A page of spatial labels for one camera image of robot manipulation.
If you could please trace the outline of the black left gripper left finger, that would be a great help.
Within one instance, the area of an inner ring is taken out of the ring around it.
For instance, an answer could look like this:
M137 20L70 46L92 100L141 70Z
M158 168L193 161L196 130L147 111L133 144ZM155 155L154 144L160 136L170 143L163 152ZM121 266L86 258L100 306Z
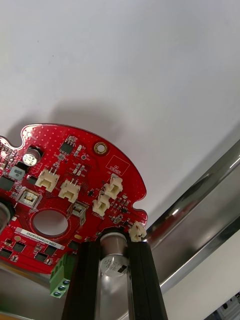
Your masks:
M70 286L61 318L99 320L101 303L100 241L78 246Z

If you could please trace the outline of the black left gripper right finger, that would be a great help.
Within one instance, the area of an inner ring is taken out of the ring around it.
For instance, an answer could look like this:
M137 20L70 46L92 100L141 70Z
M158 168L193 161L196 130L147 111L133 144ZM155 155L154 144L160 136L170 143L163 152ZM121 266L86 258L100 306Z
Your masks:
M128 316L130 320L168 318L151 248L147 242L128 242Z

